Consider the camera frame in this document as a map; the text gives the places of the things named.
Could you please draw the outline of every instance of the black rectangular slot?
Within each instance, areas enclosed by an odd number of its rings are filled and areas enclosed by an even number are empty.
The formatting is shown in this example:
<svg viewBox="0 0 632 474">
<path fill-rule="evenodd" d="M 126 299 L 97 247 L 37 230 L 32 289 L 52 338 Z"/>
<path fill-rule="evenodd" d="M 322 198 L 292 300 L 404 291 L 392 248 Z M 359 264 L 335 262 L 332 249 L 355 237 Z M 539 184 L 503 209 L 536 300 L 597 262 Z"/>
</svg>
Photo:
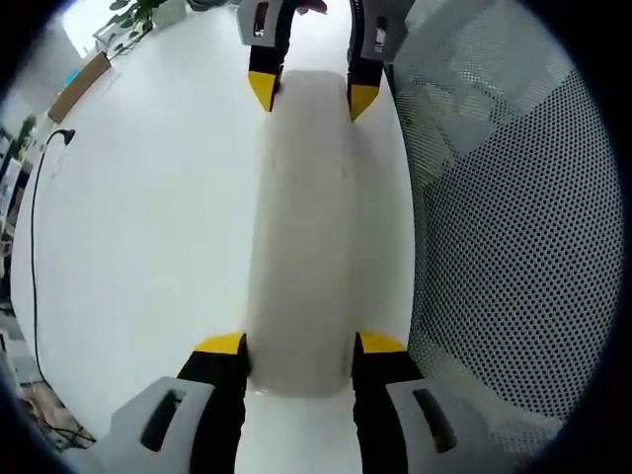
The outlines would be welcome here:
<svg viewBox="0 0 632 474">
<path fill-rule="evenodd" d="M 422 412 L 424 412 L 428 426 L 431 429 L 436 452 L 448 452 L 456 447 L 454 431 L 433 394 L 428 390 L 415 390 L 413 395 L 415 395 L 415 399 L 419 403 Z"/>
<path fill-rule="evenodd" d="M 179 390 L 169 390 L 167 392 L 151 415 L 140 437 L 140 443 L 143 446 L 154 452 L 160 451 L 169 425 L 171 425 L 171 421 L 174 419 L 174 415 L 176 415 L 176 411 L 184 397 L 184 392 Z"/>
</svg>

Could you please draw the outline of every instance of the perforated metal panel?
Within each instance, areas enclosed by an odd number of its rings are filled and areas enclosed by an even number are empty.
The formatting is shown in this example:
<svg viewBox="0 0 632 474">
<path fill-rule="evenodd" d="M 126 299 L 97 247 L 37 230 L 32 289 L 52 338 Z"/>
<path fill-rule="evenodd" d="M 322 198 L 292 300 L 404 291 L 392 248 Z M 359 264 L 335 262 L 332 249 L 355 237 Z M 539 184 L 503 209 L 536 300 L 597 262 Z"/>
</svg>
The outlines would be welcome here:
<svg viewBox="0 0 632 474">
<path fill-rule="evenodd" d="M 416 218 L 409 351 L 507 450 L 533 452 L 582 394 L 612 320 L 615 164 L 537 20 L 511 2 L 439 3 L 394 64 Z"/>
</svg>

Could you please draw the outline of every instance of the cardboard box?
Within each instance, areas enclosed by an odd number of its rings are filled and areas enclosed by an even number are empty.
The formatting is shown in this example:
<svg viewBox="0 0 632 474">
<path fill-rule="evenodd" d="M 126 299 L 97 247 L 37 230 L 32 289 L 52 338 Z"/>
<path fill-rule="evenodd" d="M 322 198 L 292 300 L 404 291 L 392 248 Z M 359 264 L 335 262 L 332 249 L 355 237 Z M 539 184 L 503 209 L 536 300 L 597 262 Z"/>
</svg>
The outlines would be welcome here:
<svg viewBox="0 0 632 474">
<path fill-rule="evenodd" d="M 61 123 L 81 99 L 81 96 L 111 67 L 108 57 L 103 52 L 98 53 L 86 63 L 70 84 L 57 96 L 55 102 L 48 109 L 48 116 L 55 123 Z"/>
</svg>

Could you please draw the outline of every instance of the white cylindrical object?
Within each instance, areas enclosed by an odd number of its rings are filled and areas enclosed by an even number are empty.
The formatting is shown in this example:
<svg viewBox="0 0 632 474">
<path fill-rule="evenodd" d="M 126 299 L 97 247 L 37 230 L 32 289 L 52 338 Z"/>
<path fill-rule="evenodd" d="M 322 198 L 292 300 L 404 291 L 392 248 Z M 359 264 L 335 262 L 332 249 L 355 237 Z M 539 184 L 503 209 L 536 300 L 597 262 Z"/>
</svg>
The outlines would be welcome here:
<svg viewBox="0 0 632 474">
<path fill-rule="evenodd" d="M 345 81 L 288 71 L 267 117 L 251 263 L 257 389 L 328 396 L 350 380 L 353 147 Z"/>
</svg>

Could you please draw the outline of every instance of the white tabletop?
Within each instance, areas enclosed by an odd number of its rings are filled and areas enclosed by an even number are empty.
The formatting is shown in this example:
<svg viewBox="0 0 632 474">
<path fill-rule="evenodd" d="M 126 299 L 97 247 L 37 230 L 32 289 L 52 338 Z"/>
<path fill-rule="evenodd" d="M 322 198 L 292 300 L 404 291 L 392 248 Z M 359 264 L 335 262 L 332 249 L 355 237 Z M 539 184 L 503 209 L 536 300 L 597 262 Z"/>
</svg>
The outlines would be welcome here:
<svg viewBox="0 0 632 474">
<path fill-rule="evenodd" d="M 349 4 L 328 3 L 327 16 L 295 18 L 286 70 L 346 77 Z M 233 10 L 189 15 L 116 60 L 62 124 L 77 129 L 71 145 L 50 147 L 36 215 L 40 361 L 96 436 L 132 396 L 177 374 L 195 344 L 242 328 L 266 118 L 247 82 L 248 54 Z M 385 80 L 354 127 L 365 154 L 354 310 L 362 328 L 406 343 L 413 211 Z M 34 181 L 12 269 L 13 303 L 31 347 Z M 238 471 L 357 472 L 352 405 L 349 390 L 321 400 L 250 393 Z M 329 465 L 310 463 L 325 458 Z"/>
</svg>

